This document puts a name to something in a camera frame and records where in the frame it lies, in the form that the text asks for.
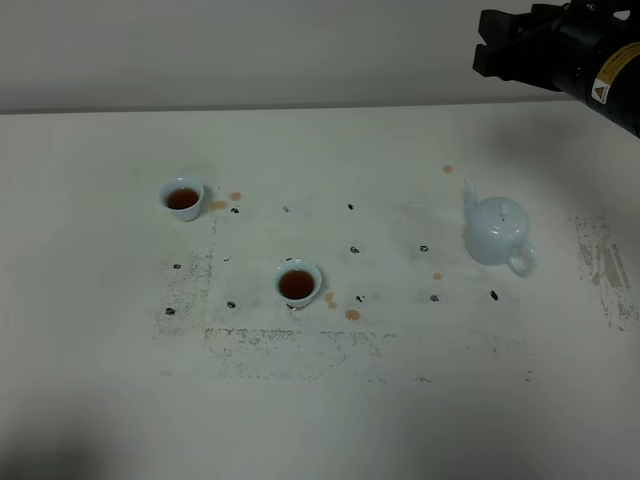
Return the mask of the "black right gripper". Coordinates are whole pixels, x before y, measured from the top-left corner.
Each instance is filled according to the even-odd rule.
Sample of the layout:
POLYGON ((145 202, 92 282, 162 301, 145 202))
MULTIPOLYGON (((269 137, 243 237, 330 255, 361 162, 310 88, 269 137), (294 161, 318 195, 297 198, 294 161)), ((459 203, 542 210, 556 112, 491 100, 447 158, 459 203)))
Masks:
POLYGON ((484 77, 542 88, 576 92, 577 67, 561 28, 575 19, 578 1, 535 3, 526 13, 495 9, 480 13, 473 70, 484 77))

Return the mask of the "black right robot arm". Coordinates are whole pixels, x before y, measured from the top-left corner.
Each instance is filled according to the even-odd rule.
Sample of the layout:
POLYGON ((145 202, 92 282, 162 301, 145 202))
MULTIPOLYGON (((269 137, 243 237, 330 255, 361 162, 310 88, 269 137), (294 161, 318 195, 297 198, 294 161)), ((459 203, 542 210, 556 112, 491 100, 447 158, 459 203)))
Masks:
POLYGON ((483 10, 473 69, 564 92, 639 135, 639 3, 534 4, 522 14, 483 10))

